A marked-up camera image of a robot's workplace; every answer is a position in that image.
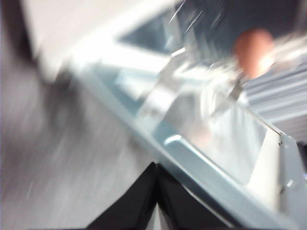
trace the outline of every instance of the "orange object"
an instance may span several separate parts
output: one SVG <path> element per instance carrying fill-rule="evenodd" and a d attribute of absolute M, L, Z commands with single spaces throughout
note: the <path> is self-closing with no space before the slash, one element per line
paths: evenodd
<path fill-rule="evenodd" d="M 268 71 L 273 64 L 273 48 L 273 37 L 264 29 L 249 29 L 237 38 L 234 52 L 247 78 L 253 79 Z"/>

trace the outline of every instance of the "glass surface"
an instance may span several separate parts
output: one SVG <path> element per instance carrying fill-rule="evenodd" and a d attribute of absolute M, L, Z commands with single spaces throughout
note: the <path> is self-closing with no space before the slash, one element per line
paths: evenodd
<path fill-rule="evenodd" d="M 108 57 L 72 68 L 200 200 L 208 193 L 248 227 L 296 229 L 281 201 L 280 133 L 236 101 L 240 71 L 230 55 L 254 25 L 290 32 L 296 4 L 272 12 L 242 1 L 176 2 L 124 34 Z M 242 11 L 261 13 L 245 24 Z M 274 22 L 272 13 L 287 16 Z"/>

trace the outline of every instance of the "striped surface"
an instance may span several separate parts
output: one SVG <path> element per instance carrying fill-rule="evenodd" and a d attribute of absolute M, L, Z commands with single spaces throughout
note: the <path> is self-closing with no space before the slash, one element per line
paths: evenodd
<path fill-rule="evenodd" d="M 307 65 L 245 86 L 250 108 L 296 140 L 307 141 Z"/>

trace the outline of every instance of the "black object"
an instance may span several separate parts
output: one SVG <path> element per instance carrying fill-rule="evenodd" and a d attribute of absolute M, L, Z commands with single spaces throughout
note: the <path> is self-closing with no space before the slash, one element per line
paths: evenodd
<path fill-rule="evenodd" d="M 301 153 L 302 162 L 304 164 L 305 172 L 307 173 L 307 143 L 298 142 L 297 147 L 298 147 L 298 150 Z"/>
<path fill-rule="evenodd" d="M 204 202 L 235 226 L 232 230 L 244 230 L 209 195 Z M 152 162 L 118 201 L 83 230 L 144 230 L 157 203 L 171 230 L 230 229 L 161 165 Z"/>
<path fill-rule="evenodd" d="M 181 40 L 186 38 L 186 31 L 193 19 L 193 29 L 199 51 L 208 57 L 208 44 L 213 42 L 218 47 L 217 61 L 232 54 L 236 38 L 252 27 L 265 28 L 274 38 L 287 35 L 295 29 L 296 12 L 299 0 L 189 0 L 178 3 L 178 24 L 181 32 L 177 39 L 168 41 L 164 30 L 163 18 L 169 17 L 163 12 L 134 31 L 124 35 L 120 41 L 159 53 L 170 54 L 182 48 Z"/>

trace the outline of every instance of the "gray carpet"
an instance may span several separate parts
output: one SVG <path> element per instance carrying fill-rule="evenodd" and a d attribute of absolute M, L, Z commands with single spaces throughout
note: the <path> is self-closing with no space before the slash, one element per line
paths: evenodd
<path fill-rule="evenodd" d="M 39 80 L 16 9 L 4 5 L 1 229 L 84 227 L 129 188 L 151 159 L 80 86 L 67 89 Z"/>

